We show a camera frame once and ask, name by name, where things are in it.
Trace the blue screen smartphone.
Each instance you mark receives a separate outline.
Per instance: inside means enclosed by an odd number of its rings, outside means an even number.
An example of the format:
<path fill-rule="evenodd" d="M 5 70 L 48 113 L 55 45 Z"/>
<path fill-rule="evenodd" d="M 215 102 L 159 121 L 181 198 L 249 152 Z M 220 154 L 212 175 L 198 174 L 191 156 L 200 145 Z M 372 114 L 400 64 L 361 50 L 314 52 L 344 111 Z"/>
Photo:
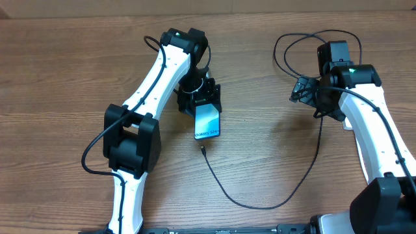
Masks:
<path fill-rule="evenodd" d="M 220 136 L 220 112 L 213 104 L 196 107 L 194 138 L 204 140 Z"/>

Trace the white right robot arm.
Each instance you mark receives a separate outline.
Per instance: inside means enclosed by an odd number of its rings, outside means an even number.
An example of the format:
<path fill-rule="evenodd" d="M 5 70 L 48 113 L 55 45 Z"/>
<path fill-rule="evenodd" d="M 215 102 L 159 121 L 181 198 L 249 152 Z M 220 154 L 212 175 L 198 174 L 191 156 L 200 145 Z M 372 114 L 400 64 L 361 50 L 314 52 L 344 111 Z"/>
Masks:
<path fill-rule="evenodd" d="M 355 65 L 345 41 L 317 49 L 319 80 L 301 77 L 291 101 L 354 132 L 367 186 L 347 211 L 311 218 L 304 233 L 414 233 L 415 158 L 389 113 L 374 66 Z"/>

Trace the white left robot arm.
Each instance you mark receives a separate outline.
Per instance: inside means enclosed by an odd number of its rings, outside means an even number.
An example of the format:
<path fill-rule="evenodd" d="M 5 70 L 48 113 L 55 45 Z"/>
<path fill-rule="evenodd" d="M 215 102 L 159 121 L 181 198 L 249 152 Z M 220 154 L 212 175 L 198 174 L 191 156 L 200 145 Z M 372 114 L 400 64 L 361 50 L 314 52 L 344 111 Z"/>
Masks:
<path fill-rule="evenodd" d="M 157 60 L 123 105 L 105 111 L 103 154 L 114 173 L 114 205 L 105 233 L 139 233 L 148 174 L 161 154 L 159 120 L 172 93 L 180 112 L 195 120 L 194 138 L 220 136 L 220 85 L 197 65 L 209 49 L 203 31 L 169 29 L 158 41 Z"/>

